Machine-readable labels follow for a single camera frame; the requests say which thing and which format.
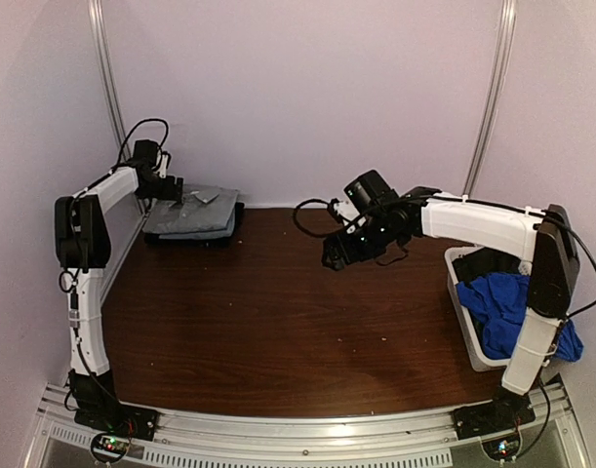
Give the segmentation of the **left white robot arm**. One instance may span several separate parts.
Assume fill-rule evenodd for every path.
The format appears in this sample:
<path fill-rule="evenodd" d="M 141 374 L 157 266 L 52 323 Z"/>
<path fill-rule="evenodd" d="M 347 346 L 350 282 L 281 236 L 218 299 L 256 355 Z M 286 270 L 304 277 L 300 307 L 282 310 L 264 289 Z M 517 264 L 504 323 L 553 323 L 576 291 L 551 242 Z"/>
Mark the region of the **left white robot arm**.
<path fill-rule="evenodd" d="M 172 156 L 159 142 L 142 139 L 133 156 L 73 195 L 55 201 L 55 245 L 59 286 L 67 298 L 71 338 L 72 395 L 105 433 L 125 425 L 125 411 L 113 389 L 103 342 L 101 294 L 112 246 L 106 214 L 123 199 L 182 200 L 183 179 L 168 175 Z"/>

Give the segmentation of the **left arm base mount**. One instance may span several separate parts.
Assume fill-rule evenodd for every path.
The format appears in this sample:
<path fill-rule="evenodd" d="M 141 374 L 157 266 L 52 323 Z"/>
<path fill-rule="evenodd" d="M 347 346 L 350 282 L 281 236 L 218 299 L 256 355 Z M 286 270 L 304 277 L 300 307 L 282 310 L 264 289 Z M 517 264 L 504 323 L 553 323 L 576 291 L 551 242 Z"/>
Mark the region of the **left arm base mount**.
<path fill-rule="evenodd" d="M 116 404 L 113 401 L 98 405 L 81 402 L 77 407 L 74 421 L 79 425 L 119 437 L 143 441 L 154 439 L 159 419 L 159 412 L 155 409 Z"/>

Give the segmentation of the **grey polo shirt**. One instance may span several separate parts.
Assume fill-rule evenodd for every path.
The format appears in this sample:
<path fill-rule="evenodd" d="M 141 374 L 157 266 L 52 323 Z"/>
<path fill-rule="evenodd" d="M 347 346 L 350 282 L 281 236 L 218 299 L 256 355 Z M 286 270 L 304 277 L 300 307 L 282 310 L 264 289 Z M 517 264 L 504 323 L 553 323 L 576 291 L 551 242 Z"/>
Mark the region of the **grey polo shirt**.
<path fill-rule="evenodd" d="M 211 185 L 186 184 L 182 202 L 157 201 L 143 233 L 172 234 L 224 228 L 238 202 L 239 191 Z"/>

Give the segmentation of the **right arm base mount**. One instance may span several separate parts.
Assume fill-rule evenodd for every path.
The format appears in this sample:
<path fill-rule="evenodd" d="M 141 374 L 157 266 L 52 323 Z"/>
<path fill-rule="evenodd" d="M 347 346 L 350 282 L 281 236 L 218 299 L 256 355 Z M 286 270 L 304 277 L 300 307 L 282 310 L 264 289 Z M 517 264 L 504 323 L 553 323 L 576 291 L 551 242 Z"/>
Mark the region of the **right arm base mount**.
<path fill-rule="evenodd" d="M 529 397 L 502 397 L 487 403 L 464 406 L 452 412 L 459 440 L 514 430 L 536 420 Z"/>

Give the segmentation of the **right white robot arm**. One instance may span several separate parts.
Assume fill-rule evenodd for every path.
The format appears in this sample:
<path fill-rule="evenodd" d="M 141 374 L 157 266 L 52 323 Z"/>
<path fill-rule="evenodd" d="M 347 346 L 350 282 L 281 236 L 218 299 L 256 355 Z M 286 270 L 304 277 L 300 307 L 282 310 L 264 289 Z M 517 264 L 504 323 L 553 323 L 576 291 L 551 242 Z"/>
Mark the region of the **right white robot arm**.
<path fill-rule="evenodd" d="M 522 279 L 522 325 L 501 378 L 505 394 L 485 412 L 492 429 L 507 429 L 523 413 L 517 395 L 531 390 L 569 319 L 580 260 L 566 208 L 517 208 L 426 186 L 398 194 L 376 170 L 355 178 L 343 193 L 344 199 L 326 204 L 339 225 L 323 241 L 322 263 L 332 270 L 378 259 L 390 245 L 404 247 L 414 238 L 461 241 L 511 260 L 511 270 L 494 276 Z"/>

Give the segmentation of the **blue garment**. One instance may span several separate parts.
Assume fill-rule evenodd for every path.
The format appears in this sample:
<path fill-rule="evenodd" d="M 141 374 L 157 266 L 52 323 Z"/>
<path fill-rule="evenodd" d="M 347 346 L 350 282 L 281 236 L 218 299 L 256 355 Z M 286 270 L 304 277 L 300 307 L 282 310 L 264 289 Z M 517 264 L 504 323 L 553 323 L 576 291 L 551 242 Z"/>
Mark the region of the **blue garment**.
<path fill-rule="evenodd" d="M 529 283 L 526 275 L 493 272 L 457 284 L 460 304 L 480 325 L 480 344 L 488 358 L 512 356 L 526 316 Z"/>

